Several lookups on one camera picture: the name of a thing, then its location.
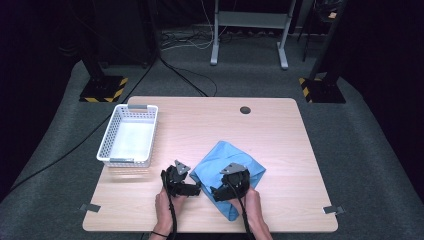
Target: black stand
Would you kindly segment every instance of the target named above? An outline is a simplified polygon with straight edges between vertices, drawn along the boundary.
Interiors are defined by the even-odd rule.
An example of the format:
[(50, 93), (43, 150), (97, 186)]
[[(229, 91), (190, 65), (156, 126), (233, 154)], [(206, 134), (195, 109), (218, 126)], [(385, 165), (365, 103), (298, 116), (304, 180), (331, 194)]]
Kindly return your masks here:
[(344, 9), (348, 0), (344, 0), (337, 11), (337, 17), (330, 27), (330, 31), (325, 40), (322, 54), (316, 60), (314, 67), (309, 75), (309, 78), (300, 78), (299, 82), (303, 90), (303, 95), (308, 103), (346, 103), (340, 89), (337, 86), (337, 80), (341, 75), (344, 67), (349, 61), (351, 52), (357, 43), (356, 37), (349, 39), (348, 47), (341, 50), (337, 56), (334, 56), (331, 62), (331, 68), (327, 71), (325, 77), (315, 79), (318, 70), (323, 65), (323, 59), (332, 41), (334, 33), (339, 25), (340, 19), (343, 16)]
[(306, 101), (308, 103), (346, 103), (337, 84), (328, 84), (324, 79), (299, 79)]
[(74, 29), (79, 45), (79, 54), (90, 80), (80, 95), (81, 102), (116, 102), (122, 94), (127, 79), (122, 76), (105, 76), (99, 64), (93, 59), (91, 47), (81, 30), (81, 20), (78, 19), (69, 0), (66, 0), (66, 14)]

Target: cable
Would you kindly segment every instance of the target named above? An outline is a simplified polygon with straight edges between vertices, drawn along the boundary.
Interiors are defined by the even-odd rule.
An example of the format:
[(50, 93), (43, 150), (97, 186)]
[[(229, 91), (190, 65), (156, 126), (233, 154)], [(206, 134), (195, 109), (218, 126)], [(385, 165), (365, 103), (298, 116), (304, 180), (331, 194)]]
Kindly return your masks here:
[[(129, 96), (131, 95), (131, 93), (135, 90), (135, 88), (140, 84), (140, 82), (146, 77), (146, 75), (150, 72), (150, 69), (152, 69), (152, 65), (150, 65), (149, 69), (147, 69), (147, 71), (143, 74), (143, 76), (140, 78), (140, 80), (138, 80), (137, 84), (133, 87), (133, 89), (128, 93), (127, 97), (125, 97), (121, 104), (124, 103), (125, 101), (127, 101), (127, 99), (129, 98)], [(98, 124), (80, 143), (78, 143), (75, 147), (71, 148), (71, 150), (69, 150), (68, 152), (66, 152), (64, 155), (62, 155), (60, 158), (58, 158), (57, 160), (53, 161), (52, 163), (48, 164), (47, 166), (41, 168), (40, 170), (34, 172), (33, 174), (29, 175), (28, 177), (24, 178), (23, 180), (21, 180), (20, 182), (16, 183), (15, 185), (13, 185), (9, 192), (7, 193), (6, 197), (8, 195), (10, 195), (16, 188), (18, 188), (19, 186), (21, 186), (23, 183), (27, 182), (28, 180), (30, 180), (31, 178), (37, 176), (38, 174), (40, 174), (41, 172), (49, 169), (50, 167), (52, 167), (53, 165), (55, 165), (56, 163), (62, 161), (63, 159), (65, 159), (69, 154), (71, 154), (73, 151), (75, 151), (78, 147), (80, 147), (88, 138), (90, 138), (112, 115), (109, 114), (104, 120), (102, 120), (100, 122), (100, 124)]]
[(164, 177), (162, 178), (163, 186), (165, 187), (166, 195), (168, 196), (169, 201), (169, 210), (171, 210), (171, 216), (172, 216), (172, 239), (175, 239), (177, 236), (177, 216), (175, 214), (174, 204), (172, 203), (171, 194), (168, 190), (168, 184), (166, 179), (167, 174), (164, 174)]
[(105, 38), (104, 36), (102, 36), (102, 35), (100, 35), (99, 33), (97, 33), (93, 28), (91, 28), (89, 25), (87, 25), (83, 20), (81, 20), (78, 16), (77, 16), (77, 14), (75, 13), (75, 11), (74, 11), (74, 9), (73, 9), (73, 7), (72, 7), (72, 4), (71, 3), (69, 3), (69, 1), (67, 1), (67, 3), (68, 3), (68, 5), (69, 5), (69, 8), (70, 8), (70, 10), (71, 10), (71, 12), (72, 12), (72, 15), (75, 17), (75, 19), (78, 21), (78, 22), (80, 22), (84, 27), (86, 27), (88, 30), (90, 30), (92, 33), (94, 33), (96, 36), (98, 36), (99, 38), (101, 38), (103, 41), (105, 41), (106, 43), (108, 43), (111, 47), (113, 47), (116, 51), (118, 51), (119, 53), (121, 53), (121, 54), (123, 54), (123, 55), (125, 55), (126, 57), (128, 57), (128, 58), (130, 58), (131, 60), (133, 60), (133, 61), (136, 61), (136, 62), (138, 62), (138, 63), (140, 63), (140, 64), (144, 64), (144, 62), (143, 61), (141, 61), (140, 59), (138, 59), (138, 58), (135, 58), (135, 57), (133, 57), (133, 56), (130, 56), (128, 53), (126, 53), (126, 52), (124, 52), (124, 51), (122, 51), (120, 48), (118, 48), (117, 46), (115, 46), (111, 41), (109, 41), (107, 38)]
[(200, 88), (198, 88), (196, 85), (194, 85), (192, 82), (190, 82), (190, 80), (188, 80), (186, 77), (184, 77), (181, 73), (179, 73), (177, 71), (177, 68), (175, 68), (174, 66), (168, 64), (167, 62), (165, 62), (165, 60), (163, 60), (160, 56), (159, 59), (161, 60), (161, 62), (168, 67), (169, 69), (171, 69), (175, 74), (177, 74), (181, 79), (183, 79), (187, 84), (189, 84), (190, 86), (192, 86), (197, 92), (199, 92), (200, 96), (202, 97), (209, 97), (205, 92), (203, 92)]
[(236, 41), (236, 40), (244, 40), (244, 39), (252, 39), (252, 38), (267, 38), (267, 37), (276, 38), (276, 37), (269, 36), (266, 33), (261, 33), (261, 34), (259, 34), (259, 33), (261, 33), (261, 32), (258, 32), (257, 34), (253, 34), (253, 35), (243, 34), (242, 36), (240, 36), (241, 34), (238, 34), (238, 33), (224, 34), (224, 36), (228, 36), (229, 39), (225, 39), (224, 36), (223, 36), (222, 38), (220, 38), (221, 39), (220, 42), (221, 43), (230, 43), (233, 40)]
[(211, 35), (212, 35), (212, 37), (210, 38), (210, 39), (208, 39), (208, 42), (206, 42), (206, 43), (200, 43), (200, 44), (196, 44), (196, 43), (194, 43), (193, 41), (191, 41), (191, 39), (190, 38), (192, 38), (192, 37), (195, 37), (195, 36), (199, 36), (199, 33), (197, 33), (197, 34), (194, 34), (193, 36), (191, 36), (189, 39), (187, 39), (187, 40), (185, 40), (184, 42), (189, 42), (189, 43), (191, 43), (191, 44), (188, 44), (188, 45), (178, 45), (178, 46), (172, 46), (172, 47), (168, 47), (168, 48), (164, 48), (164, 49), (161, 49), (162, 51), (165, 51), (165, 50), (169, 50), (169, 49), (173, 49), (173, 48), (179, 48), (179, 47), (196, 47), (196, 48), (198, 48), (198, 49), (207, 49), (212, 43), (213, 43), (213, 35), (214, 35), (214, 32), (213, 32), (213, 29), (212, 29), (212, 25), (211, 25), (211, 22), (210, 22), (210, 20), (209, 20), (209, 17), (208, 17), (208, 15), (207, 15), (207, 13), (206, 13), (206, 9), (205, 9), (205, 5), (204, 5), (204, 3), (203, 3), (203, 0), (201, 0), (201, 3), (202, 3), (202, 8), (203, 8), (203, 13), (205, 14), (205, 17), (206, 17), (206, 20), (207, 20), (207, 22), (208, 22), (208, 26), (209, 26), (209, 29), (210, 29), (210, 33), (211, 33)]
[(171, 67), (172, 67), (172, 68), (174, 68), (174, 69), (176, 69), (176, 70), (186, 71), (186, 72), (189, 72), (189, 73), (191, 73), (191, 74), (194, 74), (194, 75), (197, 75), (197, 76), (200, 76), (200, 77), (204, 77), (204, 78), (209, 79), (209, 81), (210, 81), (210, 82), (212, 82), (212, 83), (213, 83), (213, 85), (215, 86), (215, 92), (213, 93), (212, 97), (215, 97), (215, 96), (216, 96), (216, 93), (218, 92), (218, 86), (216, 85), (216, 83), (215, 83), (215, 82), (214, 82), (214, 81), (213, 81), (210, 77), (207, 77), (207, 76), (202, 75), (202, 74), (199, 74), (199, 73), (192, 72), (192, 71), (187, 70), (187, 69), (177, 68), (177, 67), (174, 67), (174, 66), (171, 66)]
[[(196, 47), (198, 49), (206, 49), (213, 42), (212, 39), (209, 36), (207, 36), (204, 31), (200, 31), (200, 30), (197, 33), (193, 33), (190, 36), (181, 37), (181, 38), (177, 38), (175, 36), (175, 33), (162, 33), (162, 36), (167, 37), (167, 39), (163, 39), (162, 43), (160, 44), (161, 51), (166, 51), (166, 50), (180, 48), (180, 47)], [(207, 40), (207, 42), (195, 43), (194, 41), (196, 40)], [(190, 44), (176, 45), (178, 43), (190, 43)]]
[(237, 197), (237, 199), (240, 203), (241, 209), (243, 211), (243, 213), (242, 213), (243, 222), (244, 222), (244, 228), (246, 229), (247, 237), (249, 238), (249, 240), (253, 240), (254, 239), (253, 236), (252, 236), (253, 234), (252, 234), (252, 232), (250, 231), (250, 228), (249, 228), (249, 222), (247, 220), (247, 213), (246, 213), (246, 209), (244, 208), (243, 202), (241, 201), (241, 198), (238, 196), (237, 191), (234, 189), (233, 185), (231, 185), (231, 184), (228, 184), (228, 185), (231, 187), (234, 194), (236, 195), (236, 197)]

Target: basket handle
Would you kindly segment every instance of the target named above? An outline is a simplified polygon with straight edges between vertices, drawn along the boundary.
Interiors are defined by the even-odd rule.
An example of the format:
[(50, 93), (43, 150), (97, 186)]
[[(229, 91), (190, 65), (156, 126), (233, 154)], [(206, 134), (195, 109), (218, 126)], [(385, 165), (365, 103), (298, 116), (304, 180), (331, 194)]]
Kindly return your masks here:
[(111, 163), (134, 163), (134, 158), (111, 158)]
[(146, 104), (128, 105), (128, 109), (147, 109), (147, 105)]

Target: black wristband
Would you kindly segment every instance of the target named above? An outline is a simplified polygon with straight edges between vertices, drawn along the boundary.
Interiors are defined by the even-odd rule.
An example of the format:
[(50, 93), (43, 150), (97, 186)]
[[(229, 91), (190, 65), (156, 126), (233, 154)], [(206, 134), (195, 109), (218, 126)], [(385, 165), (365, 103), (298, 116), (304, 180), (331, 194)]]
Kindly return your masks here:
[(151, 231), (150, 233), (153, 233), (153, 234), (159, 235), (159, 236), (164, 237), (164, 238), (167, 238), (167, 237), (168, 237), (168, 236), (162, 235), (162, 234), (160, 234), (160, 233), (157, 233), (157, 232), (155, 232), (155, 231)]

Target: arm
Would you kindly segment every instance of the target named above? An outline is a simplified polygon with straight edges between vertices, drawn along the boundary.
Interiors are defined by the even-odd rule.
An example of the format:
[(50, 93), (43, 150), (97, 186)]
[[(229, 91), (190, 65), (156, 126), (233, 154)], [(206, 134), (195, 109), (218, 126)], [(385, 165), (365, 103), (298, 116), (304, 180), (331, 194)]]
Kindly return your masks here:
[[(177, 197), (171, 196), (171, 201), (175, 209), (175, 215), (177, 217), (181, 213), (182, 207), (184, 205), (184, 201), (186, 199), (187, 199), (187, 196), (177, 196)], [(155, 227), (153, 228), (153, 232), (155, 233), (152, 232), (149, 240), (166, 239), (166, 236), (169, 236), (169, 234), (172, 231), (172, 216), (171, 216), (171, 211), (169, 210), (168, 195), (166, 194), (166, 191), (164, 188), (162, 188), (160, 193), (156, 195), (155, 207), (156, 207), (156, 217), (158, 221)]]
[[(228, 200), (239, 212), (243, 214), (240, 202), (238, 199)], [(244, 208), (247, 213), (247, 220), (249, 222), (250, 230), (256, 239), (269, 240), (272, 239), (271, 233), (269, 232), (268, 225), (262, 216), (261, 198), (259, 192), (252, 187), (246, 193), (246, 196), (242, 198)]]

